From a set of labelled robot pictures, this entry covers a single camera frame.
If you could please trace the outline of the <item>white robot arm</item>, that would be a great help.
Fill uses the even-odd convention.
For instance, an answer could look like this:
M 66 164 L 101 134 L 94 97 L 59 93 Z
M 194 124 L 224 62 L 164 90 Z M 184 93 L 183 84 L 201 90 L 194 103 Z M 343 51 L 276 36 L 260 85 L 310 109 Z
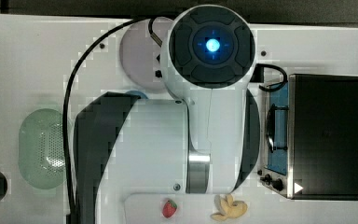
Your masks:
M 169 99 L 107 92 L 76 117 L 76 224 L 127 224 L 134 194 L 225 194 L 254 169 L 255 40 L 226 7 L 180 14 L 160 52 Z

